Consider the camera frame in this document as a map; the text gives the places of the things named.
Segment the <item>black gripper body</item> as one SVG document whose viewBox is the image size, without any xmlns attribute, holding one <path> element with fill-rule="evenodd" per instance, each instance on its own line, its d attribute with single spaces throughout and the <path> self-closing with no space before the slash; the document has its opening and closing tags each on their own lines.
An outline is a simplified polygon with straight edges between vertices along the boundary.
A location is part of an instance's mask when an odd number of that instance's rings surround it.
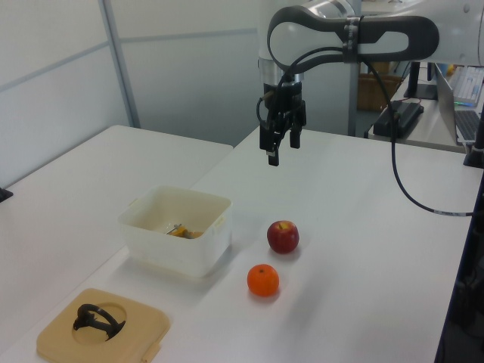
<svg viewBox="0 0 484 363">
<path fill-rule="evenodd" d="M 263 90 L 262 102 L 265 108 L 275 113 L 295 111 L 303 102 L 301 82 L 284 83 L 280 88 L 264 84 Z"/>
</svg>

